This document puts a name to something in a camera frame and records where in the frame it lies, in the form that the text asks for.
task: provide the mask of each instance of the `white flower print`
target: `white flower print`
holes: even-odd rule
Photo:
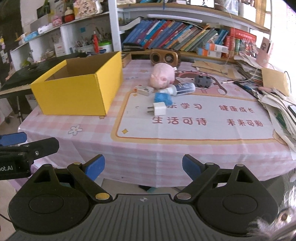
[[[81,132],[81,131],[82,131],[82,128],[80,128],[80,125],[72,126],[71,130],[69,130],[68,134],[72,134],[72,135],[76,136],[77,133]]]

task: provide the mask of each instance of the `pink stuffed toy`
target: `pink stuffed toy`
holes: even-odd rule
[[[150,78],[150,86],[153,88],[166,88],[175,81],[175,71],[172,66],[165,63],[154,65]]]

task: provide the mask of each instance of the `red bottle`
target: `red bottle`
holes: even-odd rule
[[[98,37],[96,35],[96,31],[94,31],[94,39],[93,39],[93,41],[94,41],[94,51],[95,51],[95,53],[99,53],[99,39],[98,39]]]

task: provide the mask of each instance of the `pink checkered tablecloth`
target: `pink checkered tablecloth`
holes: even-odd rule
[[[177,80],[194,78],[190,71],[196,69],[191,63],[182,62],[178,69]],[[113,138],[114,125],[121,117],[127,93],[139,84],[147,85],[151,71],[152,66],[147,60],[132,60],[123,69],[124,82],[106,117],[48,116],[42,114],[39,106],[36,107],[18,131],[27,134],[28,142],[55,137],[60,144],[56,154],[37,160],[36,165],[51,163],[55,167],[66,167],[103,154],[106,165],[101,177],[153,187],[185,186],[191,182],[182,169],[184,154],[190,154],[203,163],[214,162],[221,168],[245,164],[259,180],[282,175],[296,167],[288,146],[275,139],[261,143],[220,140],[213,145],[209,141],[167,142],[154,138],[154,142],[137,142]],[[251,95],[236,85],[221,85],[224,78],[213,77],[217,80],[216,85],[208,93],[200,91],[201,95],[219,96],[227,92],[229,98],[249,99],[256,103]]]

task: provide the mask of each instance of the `book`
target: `book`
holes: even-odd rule
[[[203,43],[207,42],[215,33],[217,33],[215,29],[210,28],[210,30],[195,43],[195,46],[191,48],[190,51],[195,51],[197,47],[201,47]]]
[[[189,25],[189,27],[190,28],[185,29],[183,33],[175,41],[173,41],[173,44],[169,47],[170,49],[175,49],[175,47],[186,38],[188,33],[190,33],[190,29],[193,28],[192,25]]]
[[[173,44],[175,44],[175,42],[178,41],[178,38],[180,36],[182,36],[182,34],[187,30],[187,29],[190,29],[192,27],[192,25],[188,25],[186,26],[185,28],[182,29],[182,31],[180,31],[170,42],[168,42],[164,47],[165,48],[170,48]]]
[[[224,44],[223,44],[225,47],[228,48],[229,50],[229,47],[230,47],[230,37],[229,36],[226,36],[225,39],[224,39]],[[225,58],[228,58],[229,56],[229,53],[223,53],[222,54],[222,57],[225,57]]]
[[[134,36],[131,37],[130,42],[131,43],[135,43],[138,40],[138,37],[140,36],[140,34],[143,31],[145,31],[145,29],[148,27],[148,25],[150,25],[150,21],[149,20],[145,20],[145,22],[143,23],[143,25],[141,26],[141,28],[135,32],[135,35]]]
[[[207,35],[205,35],[201,40],[200,40],[200,43],[197,42],[197,45],[199,47],[202,47],[205,43],[207,43],[213,36],[217,35],[217,31],[212,28],[210,29],[209,33]]]
[[[186,25],[184,23],[181,23],[181,25],[176,29],[176,31],[174,31],[167,39],[165,39],[158,47],[161,48],[162,46],[167,45],[171,40],[173,40],[174,37],[176,37],[178,35],[178,33],[180,33],[180,31],[182,31],[184,28],[186,27]]]
[[[198,32],[200,32],[200,29],[198,29],[197,27],[192,27],[190,29],[189,34],[186,36],[186,38],[184,38],[184,40],[182,42],[180,42],[176,47],[175,50],[180,50],[188,41],[190,41],[196,34],[198,34]]]
[[[146,42],[146,44],[144,44],[143,48],[148,48],[148,46],[152,43],[152,41],[156,38],[156,36],[165,28],[167,27],[169,24],[171,23],[171,20],[161,20],[159,25],[155,27],[155,29],[151,32],[151,36],[148,39],[148,41]]]
[[[185,46],[184,46],[184,51],[188,51],[190,49],[191,44],[200,38],[200,36],[209,28],[209,25],[204,26],[204,28],[197,34],[195,35]]]
[[[129,23],[119,26],[119,31],[126,31],[126,30],[133,28],[134,26],[139,24],[142,19],[143,19],[142,17],[137,17],[134,20],[130,21]]]
[[[227,34],[228,34],[228,31],[227,30],[225,30],[226,32],[224,32],[224,35],[222,36],[222,38],[221,38],[221,40],[220,40],[220,42],[219,42],[219,45],[222,45],[223,44],[223,42],[224,42],[224,39],[225,39],[225,37],[227,36]]]
[[[143,46],[150,39],[151,32],[159,25],[160,21],[156,20],[155,24],[148,30],[143,40],[140,42],[140,45]]]
[[[154,48],[159,48],[159,46],[165,41],[182,23],[176,21],[166,32],[163,32],[163,35],[159,40],[153,45]]]
[[[235,39],[234,55],[239,55],[240,39]]]
[[[247,39],[253,43],[256,42],[256,35],[250,34],[238,28],[231,28],[227,26],[224,26],[223,28],[229,31],[228,36],[230,37],[234,37],[236,39]]]
[[[155,45],[160,42],[163,38],[163,36],[170,30],[170,28],[175,25],[176,21],[171,21],[169,25],[167,25],[156,37],[155,39],[150,43],[148,46],[148,49],[152,49],[155,47]]]
[[[146,37],[144,40],[140,43],[142,46],[144,46],[151,38],[151,36],[164,24],[164,21],[158,21],[156,24],[152,26],[152,28],[147,32]]]
[[[157,20],[151,20],[150,25],[139,35],[138,40],[135,42],[136,44],[140,44],[142,40],[146,37],[147,32],[152,28],[152,26],[157,22]]]
[[[199,35],[187,48],[185,51],[191,52],[196,48],[196,43],[202,39],[207,33],[209,32],[208,29],[206,29],[201,35]]]
[[[131,39],[131,37],[135,34],[135,32],[142,26],[144,20],[141,20],[141,22],[135,26],[135,28],[130,32],[130,34],[126,37],[126,39],[123,41],[123,43],[128,43]]]
[[[222,38],[222,36],[224,35],[225,31],[226,31],[225,29],[220,29],[220,30],[218,31],[219,36],[218,36],[218,38],[215,40],[214,44],[218,44],[218,43],[221,41],[221,38]]]

